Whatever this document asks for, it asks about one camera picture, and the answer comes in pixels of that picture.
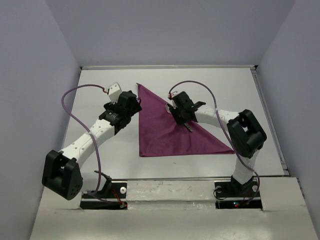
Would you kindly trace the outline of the metal spoon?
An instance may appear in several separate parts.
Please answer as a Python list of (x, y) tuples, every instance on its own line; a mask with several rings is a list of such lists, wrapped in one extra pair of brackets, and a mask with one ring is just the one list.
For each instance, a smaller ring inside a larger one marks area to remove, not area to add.
[[(170, 105), (169, 103), (167, 103), (167, 104), (165, 105), (165, 109), (166, 109), (166, 111), (167, 111), (169, 114), (172, 114), (171, 111), (170, 111), (170, 109), (171, 109), (172, 107), (173, 107), (173, 106)], [(192, 128), (191, 128), (187, 123), (184, 123), (183, 125), (184, 125), (184, 127), (185, 127), (189, 132), (191, 132), (191, 133), (193, 132)]]

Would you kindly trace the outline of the purple cloth napkin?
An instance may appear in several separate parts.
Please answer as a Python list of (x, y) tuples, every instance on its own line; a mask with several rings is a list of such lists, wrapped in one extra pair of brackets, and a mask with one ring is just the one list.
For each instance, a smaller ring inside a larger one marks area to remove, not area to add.
[(167, 102), (141, 84), (137, 85), (141, 108), (138, 119), (139, 156), (171, 157), (224, 155), (234, 151), (195, 122), (189, 131), (177, 125), (167, 112)]

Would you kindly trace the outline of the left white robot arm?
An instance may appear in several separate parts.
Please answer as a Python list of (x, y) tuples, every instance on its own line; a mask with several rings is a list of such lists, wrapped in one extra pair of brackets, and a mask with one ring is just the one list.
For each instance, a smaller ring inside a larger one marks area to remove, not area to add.
[(86, 160), (97, 154), (99, 146), (125, 128), (141, 111), (141, 101), (132, 91), (110, 93), (110, 102), (91, 128), (60, 151), (51, 150), (45, 157), (42, 185), (70, 201), (78, 193), (104, 198), (112, 189), (112, 178), (99, 168), (81, 172)]

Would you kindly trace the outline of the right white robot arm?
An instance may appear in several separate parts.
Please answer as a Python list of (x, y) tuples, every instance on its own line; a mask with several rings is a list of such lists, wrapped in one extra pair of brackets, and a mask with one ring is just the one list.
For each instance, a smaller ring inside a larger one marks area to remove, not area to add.
[(267, 140), (267, 135), (252, 111), (219, 110), (205, 102), (193, 102), (186, 92), (169, 94), (172, 104), (166, 109), (178, 125), (190, 122), (203, 123), (221, 128), (237, 156), (231, 176), (230, 190), (242, 196), (249, 189), (248, 182), (254, 176), (257, 155)]

